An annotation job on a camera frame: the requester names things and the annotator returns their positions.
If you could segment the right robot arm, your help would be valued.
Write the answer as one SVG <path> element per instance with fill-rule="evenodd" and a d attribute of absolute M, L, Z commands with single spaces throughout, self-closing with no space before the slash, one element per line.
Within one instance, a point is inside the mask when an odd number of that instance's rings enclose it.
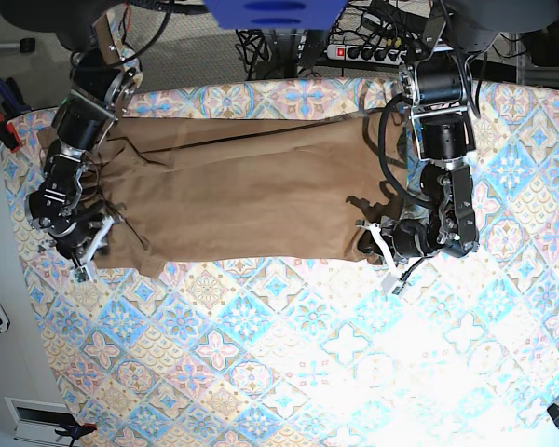
<path fill-rule="evenodd" d="M 122 32 L 107 17 L 115 1 L 67 1 L 50 7 L 50 25 L 71 51 L 71 91 L 52 121 L 43 181 L 26 197 L 30 226 L 72 264 L 77 283 L 89 281 L 93 256 L 119 214 L 103 198 L 94 152 L 122 117 L 143 80 L 140 54 L 125 52 Z"/>

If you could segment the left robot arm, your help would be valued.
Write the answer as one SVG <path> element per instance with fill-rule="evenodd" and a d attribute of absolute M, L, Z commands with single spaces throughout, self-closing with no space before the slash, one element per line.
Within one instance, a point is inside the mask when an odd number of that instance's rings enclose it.
<path fill-rule="evenodd" d="M 379 166 L 398 195 L 428 215 L 357 223 L 388 267 L 381 283 L 387 295 L 402 294 L 423 261 L 440 253 L 463 258 L 479 248 L 473 179 L 465 157 L 476 147 L 470 119 L 480 113 L 472 97 L 468 59 L 453 35 L 452 16 L 443 1 L 431 7 L 423 34 L 407 50 L 399 76 L 402 91 L 388 101 L 379 119 Z M 401 105 L 407 109 L 408 128 L 424 164 L 418 196 L 401 185 L 387 160 L 388 119 Z"/>

